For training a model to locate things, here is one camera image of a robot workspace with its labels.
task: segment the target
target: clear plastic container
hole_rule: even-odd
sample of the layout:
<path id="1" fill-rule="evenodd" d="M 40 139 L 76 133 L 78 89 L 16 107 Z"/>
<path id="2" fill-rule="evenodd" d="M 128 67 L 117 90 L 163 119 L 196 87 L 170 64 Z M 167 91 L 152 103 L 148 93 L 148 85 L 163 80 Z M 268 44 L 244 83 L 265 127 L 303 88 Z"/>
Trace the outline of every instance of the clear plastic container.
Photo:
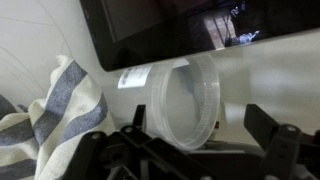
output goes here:
<path id="1" fill-rule="evenodd" d="M 203 145 L 220 108 L 220 85 L 210 56 L 175 59 L 110 73 L 107 104 L 118 129 L 146 104 L 147 134 L 184 150 Z"/>

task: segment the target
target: plastic container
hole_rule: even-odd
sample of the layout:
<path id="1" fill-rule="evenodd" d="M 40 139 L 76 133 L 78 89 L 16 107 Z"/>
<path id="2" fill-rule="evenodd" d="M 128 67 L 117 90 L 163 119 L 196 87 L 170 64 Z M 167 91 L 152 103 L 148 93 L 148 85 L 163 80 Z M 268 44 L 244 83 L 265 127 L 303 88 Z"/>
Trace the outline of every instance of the plastic container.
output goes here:
<path id="1" fill-rule="evenodd" d="M 110 73 L 107 104 L 117 129 L 146 104 L 147 134 L 184 150 L 203 145 L 220 107 L 220 85 L 210 56 L 147 64 Z"/>

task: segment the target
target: striped cloth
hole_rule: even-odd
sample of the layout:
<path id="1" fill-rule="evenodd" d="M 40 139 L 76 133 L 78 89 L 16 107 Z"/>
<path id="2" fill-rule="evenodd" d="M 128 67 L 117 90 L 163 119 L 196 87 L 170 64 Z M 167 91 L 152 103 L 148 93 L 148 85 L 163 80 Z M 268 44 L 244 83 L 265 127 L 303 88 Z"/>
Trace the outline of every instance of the striped cloth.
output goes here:
<path id="1" fill-rule="evenodd" d="M 66 56 L 58 63 L 46 99 L 27 112 L 0 96 L 0 180 L 60 179 L 82 135 L 114 130 L 97 84 Z"/>

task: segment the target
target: black monitor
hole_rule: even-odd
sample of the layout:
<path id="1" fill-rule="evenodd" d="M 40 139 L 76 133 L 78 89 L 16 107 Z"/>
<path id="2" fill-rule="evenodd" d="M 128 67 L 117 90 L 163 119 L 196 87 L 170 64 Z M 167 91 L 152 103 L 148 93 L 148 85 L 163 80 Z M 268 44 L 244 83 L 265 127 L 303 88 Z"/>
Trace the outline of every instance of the black monitor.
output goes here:
<path id="1" fill-rule="evenodd" d="M 305 0 L 81 0 L 106 71 L 319 27 Z"/>

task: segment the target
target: striped towel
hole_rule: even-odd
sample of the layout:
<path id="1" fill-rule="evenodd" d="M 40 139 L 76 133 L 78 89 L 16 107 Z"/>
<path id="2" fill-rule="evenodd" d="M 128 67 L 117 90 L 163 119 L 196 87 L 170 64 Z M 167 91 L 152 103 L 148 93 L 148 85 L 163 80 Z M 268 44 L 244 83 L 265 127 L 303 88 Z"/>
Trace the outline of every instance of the striped towel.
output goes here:
<path id="1" fill-rule="evenodd" d="M 60 179 L 82 135 L 114 130 L 97 84 L 66 56 L 58 63 L 46 99 L 27 112 L 0 96 L 0 180 Z"/>

